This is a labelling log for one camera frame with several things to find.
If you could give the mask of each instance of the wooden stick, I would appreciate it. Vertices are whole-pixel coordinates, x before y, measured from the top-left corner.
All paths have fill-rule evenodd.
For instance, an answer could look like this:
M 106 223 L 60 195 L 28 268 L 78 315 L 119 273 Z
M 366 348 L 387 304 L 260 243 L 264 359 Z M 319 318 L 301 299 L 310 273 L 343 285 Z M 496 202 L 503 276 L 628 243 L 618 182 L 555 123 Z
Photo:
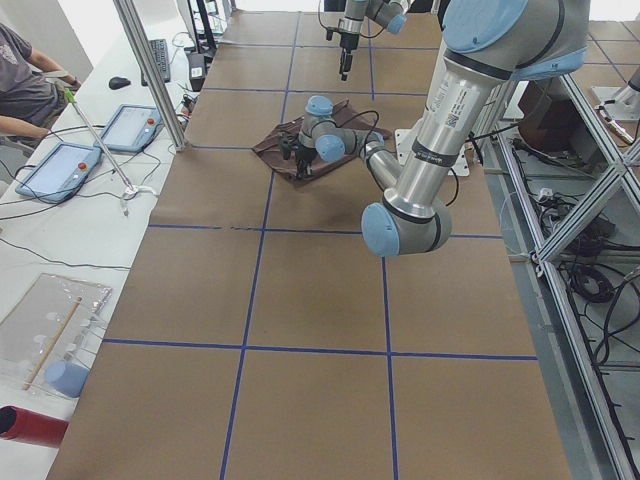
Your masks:
M 66 318 L 60 325 L 60 328 L 58 328 L 58 331 L 56 332 L 56 334 L 51 339 L 51 342 L 49 342 L 49 345 L 47 346 L 47 349 L 42 354 L 42 358 L 40 358 L 40 361 L 36 365 L 36 368 L 34 368 L 33 372 L 31 372 L 29 377 L 25 380 L 24 384 L 22 385 L 23 390 L 29 390 L 29 387 L 31 387 L 31 384 L 33 383 L 35 378 L 38 376 L 38 373 L 40 373 L 40 370 L 42 369 L 44 362 L 47 361 L 47 358 L 49 358 L 51 351 L 56 346 L 56 343 L 58 343 L 58 340 L 60 340 L 60 337 L 62 336 L 62 332 L 64 332 L 64 329 L 67 328 L 67 325 L 69 325 L 71 318 L 73 317 L 73 315 L 75 315 L 76 310 L 80 306 L 80 303 L 82 303 L 82 297 L 76 298 L 76 302 L 73 304 L 73 307 L 71 307 L 71 310 L 69 310 L 69 313 L 67 314 Z

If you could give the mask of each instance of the light blue joint cap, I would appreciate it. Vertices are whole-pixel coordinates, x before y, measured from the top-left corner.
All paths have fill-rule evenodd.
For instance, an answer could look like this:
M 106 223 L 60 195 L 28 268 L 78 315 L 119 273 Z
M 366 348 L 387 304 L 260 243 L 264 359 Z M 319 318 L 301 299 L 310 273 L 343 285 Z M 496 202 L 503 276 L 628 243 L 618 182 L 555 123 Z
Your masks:
M 89 370 L 75 363 L 57 361 L 44 372 L 45 381 L 58 392 L 78 398 L 89 375 Z
M 307 101 L 307 113 L 318 117 L 326 117 L 333 113 L 333 103 L 327 97 L 314 95 Z
M 516 70 L 511 75 L 511 80 L 542 80 L 575 72 L 584 63 L 586 55 L 587 47 L 584 47 L 561 57 Z
M 362 237 L 373 253 L 379 257 L 392 257 L 400 253 L 400 235 L 393 217 L 381 203 L 372 203 L 362 213 Z
M 387 30 L 389 33 L 393 33 L 394 35 L 399 34 L 404 28 L 404 24 L 407 23 L 407 16 L 403 14 L 396 15 L 391 19 L 389 25 L 387 25 Z
M 456 53 L 473 53 L 504 37 L 529 0 L 458 0 L 444 14 L 444 41 Z
M 325 162 L 337 162 L 345 154 L 344 142 L 337 135 L 322 135 L 316 140 L 316 150 L 318 155 Z

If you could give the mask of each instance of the computer mouse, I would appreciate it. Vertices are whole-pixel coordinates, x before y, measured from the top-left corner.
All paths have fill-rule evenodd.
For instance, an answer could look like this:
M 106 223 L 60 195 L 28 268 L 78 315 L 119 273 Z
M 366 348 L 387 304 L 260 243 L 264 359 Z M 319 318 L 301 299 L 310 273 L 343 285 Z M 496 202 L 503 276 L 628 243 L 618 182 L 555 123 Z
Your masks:
M 119 88 L 126 87 L 127 85 L 131 85 L 131 80 L 124 77 L 113 77 L 109 80 L 109 88 L 111 90 L 118 90 Z

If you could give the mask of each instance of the white table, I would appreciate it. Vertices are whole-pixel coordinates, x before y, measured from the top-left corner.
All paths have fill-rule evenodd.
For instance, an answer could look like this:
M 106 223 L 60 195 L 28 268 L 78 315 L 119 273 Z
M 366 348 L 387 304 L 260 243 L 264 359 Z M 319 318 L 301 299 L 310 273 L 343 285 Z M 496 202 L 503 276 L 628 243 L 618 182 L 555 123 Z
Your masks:
M 178 106 L 184 90 L 188 86 L 188 63 L 181 48 L 172 45 L 178 32 L 185 31 L 180 18 L 147 26 L 149 38 L 165 38 L 171 64 L 172 81 L 168 84 L 172 103 Z M 188 43 L 186 35 L 175 38 L 176 43 Z M 113 76 L 127 77 L 131 85 L 120 90 L 110 90 L 108 81 Z M 147 87 L 140 84 L 140 69 L 131 48 L 123 36 L 112 46 L 102 62 L 96 66 L 76 95 L 79 106 L 96 125 L 104 125 L 121 104 L 154 105 Z M 67 107 L 53 130 L 82 125 L 80 117 L 72 106 Z M 63 140 L 83 145 L 92 145 L 93 137 L 87 131 L 76 131 L 60 135 Z M 55 137 L 44 140 L 29 160 L 37 164 L 57 143 Z M 133 184 L 140 184 L 154 168 L 157 169 L 145 184 L 160 193 L 175 154 L 171 139 L 165 130 L 161 131 L 146 151 L 158 160 L 139 154 L 122 166 Z M 131 155 L 116 155 L 121 162 Z M 80 190 L 82 195 L 110 192 L 121 196 L 124 184 L 116 173 L 110 173 L 111 165 L 104 158 L 90 178 L 107 172 L 96 180 L 89 181 Z M 15 193 L 15 183 L 0 199 L 0 218 L 33 212 L 47 207 L 36 200 L 12 205 L 1 205 L 20 200 Z M 14 220 L 0 220 L 0 238 L 8 242 L 30 248 L 48 258 L 67 263 L 91 263 L 99 265 L 131 266 L 148 224 L 149 214 L 157 199 L 144 193 L 128 202 L 129 214 L 123 214 L 121 203 L 112 196 L 94 198 L 75 197 L 63 205 L 33 216 Z M 41 273 L 58 274 L 66 277 L 101 283 L 113 288 L 113 293 L 102 310 L 101 316 L 108 320 L 118 301 L 128 272 L 126 270 L 96 269 L 89 267 L 70 268 L 47 263 L 31 253 L 17 250 L 0 243 L 0 319 L 4 319 L 19 302 Z M 43 393 L 24 392 L 7 385 L 0 378 L 0 403 L 16 405 L 40 413 L 69 419 L 75 408 L 75 401 L 47 396 Z M 0 465 L 3 480 L 41 480 L 46 477 L 57 450 L 0 441 Z

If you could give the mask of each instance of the keyboard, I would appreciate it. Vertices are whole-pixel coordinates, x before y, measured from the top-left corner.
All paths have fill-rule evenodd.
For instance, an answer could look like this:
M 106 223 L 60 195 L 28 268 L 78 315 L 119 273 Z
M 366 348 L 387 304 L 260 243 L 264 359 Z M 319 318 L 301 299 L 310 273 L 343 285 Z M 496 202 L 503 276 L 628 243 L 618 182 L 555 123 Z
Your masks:
M 167 41 L 164 38 L 149 40 L 151 51 L 156 60 L 156 65 L 160 70 L 162 79 L 166 82 L 171 80 L 171 66 L 169 65 L 169 49 L 167 48 Z M 147 86 L 147 79 L 144 78 L 144 73 L 140 72 L 142 77 L 142 85 Z

